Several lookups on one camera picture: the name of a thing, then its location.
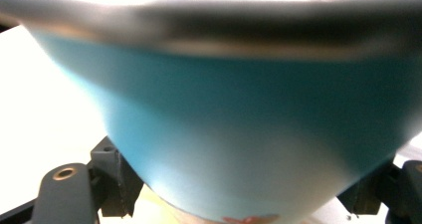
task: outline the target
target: white surface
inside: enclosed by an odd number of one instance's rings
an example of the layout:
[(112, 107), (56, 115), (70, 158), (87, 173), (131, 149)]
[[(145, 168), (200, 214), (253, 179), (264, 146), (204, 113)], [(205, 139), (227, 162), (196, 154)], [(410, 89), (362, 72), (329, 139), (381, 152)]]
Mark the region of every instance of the white surface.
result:
[[(53, 65), (23, 27), (0, 34), (0, 213), (36, 197), (45, 173), (69, 162), (87, 163), (90, 150), (106, 135), (100, 115), (88, 97)], [(396, 158), (422, 159), (422, 136)], [(134, 219), (103, 223), (134, 223), (145, 209), (138, 201)], [(378, 216), (350, 215), (336, 199), (302, 224), (381, 224)], [(143, 219), (142, 223), (152, 223)]]

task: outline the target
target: teal bowl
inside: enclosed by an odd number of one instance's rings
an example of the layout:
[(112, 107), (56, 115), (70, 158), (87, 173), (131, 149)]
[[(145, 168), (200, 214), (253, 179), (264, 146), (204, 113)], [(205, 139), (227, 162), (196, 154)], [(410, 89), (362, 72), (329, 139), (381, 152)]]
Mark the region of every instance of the teal bowl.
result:
[(182, 56), (30, 31), (145, 183), (210, 221), (300, 220), (422, 129), (418, 56)]

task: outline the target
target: bolt hole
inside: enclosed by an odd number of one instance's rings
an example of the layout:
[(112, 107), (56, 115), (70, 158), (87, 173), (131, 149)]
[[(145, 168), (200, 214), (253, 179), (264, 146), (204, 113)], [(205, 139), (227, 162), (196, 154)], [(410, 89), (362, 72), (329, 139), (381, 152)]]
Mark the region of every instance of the bolt hole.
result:
[(60, 171), (57, 171), (54, 175), (53, 175), (53, 179), (57, 180), (57, 181), (61, 181), (61, 180), (65, 180), (70, 178), (71, 176), (75, 175), (77, 173), (77, 170), (74, 169), (73, 167), (66, 167)]
[(112, 146), (107, 146), (104, 151), (114, 151), (114, 148)]

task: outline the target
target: black mount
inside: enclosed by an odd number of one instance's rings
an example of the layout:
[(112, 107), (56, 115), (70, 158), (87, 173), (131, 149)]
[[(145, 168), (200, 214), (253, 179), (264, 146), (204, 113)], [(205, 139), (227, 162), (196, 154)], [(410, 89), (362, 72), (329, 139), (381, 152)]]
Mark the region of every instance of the black mount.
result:
[(422, 161), (400, 169), (390, 159), (337, 198), (356, 215), (375, 215), (382, 202), (389, 208), (386, 224), (422, 224)]
[(143, 182), (110, 140), (104, 138), (87, 164), (70, 163), (48, 172), (38, 198), (0, 216), (1, 224), (100, 223), (104, 217), (133, 215)]

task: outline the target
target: metal screw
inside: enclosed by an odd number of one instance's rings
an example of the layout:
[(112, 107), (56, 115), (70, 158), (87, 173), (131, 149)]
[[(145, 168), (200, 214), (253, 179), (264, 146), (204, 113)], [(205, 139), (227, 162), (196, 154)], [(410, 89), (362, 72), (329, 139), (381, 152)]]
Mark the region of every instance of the metal screw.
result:
[(57, 171), (53, 175), (53, 179), (55, 179), (56, 181), (62, 181), (62, 180), (70, 178), (76, 173), (77, 173), (77, 170), (74, 169), (73, 167), (65, 167), (62, 170)]

